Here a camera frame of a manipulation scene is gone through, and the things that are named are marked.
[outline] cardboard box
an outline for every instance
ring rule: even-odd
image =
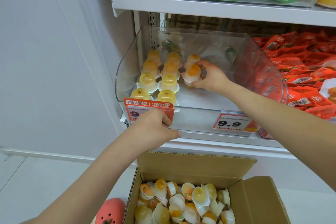
[[[287,212],[271,177],[243,176],[256,163],[256,159],[166,152],[145,152],[138,159],[123,223],[134,223],[139,186],[158,179],[186,182],[195,186],[212,183],[216,189],[227,188],[230,207],[236,224],[287,224]]]

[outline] price label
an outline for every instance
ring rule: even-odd
[[[238,114],[221,113],[217,118],[213,128],[226,130],[241,130],[256,132],[257,124],[250,117]]]
[[[152,110],[154,108],[163,111],[167,117],[173,122],[174,117],[174,105],[168,102],[142,100],[136,98],[125,98],[124,104],[131,124],[137,120],[141,114]]]

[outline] display rack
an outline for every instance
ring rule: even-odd
[[[112,0],[112,3],[121,10],[336,27],[336,11],[316,5],[306,9],[200,0]]]

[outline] store shelf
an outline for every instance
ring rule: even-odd
[[[112,0],[116,9],[336,27],[336,11],[199,0]]]

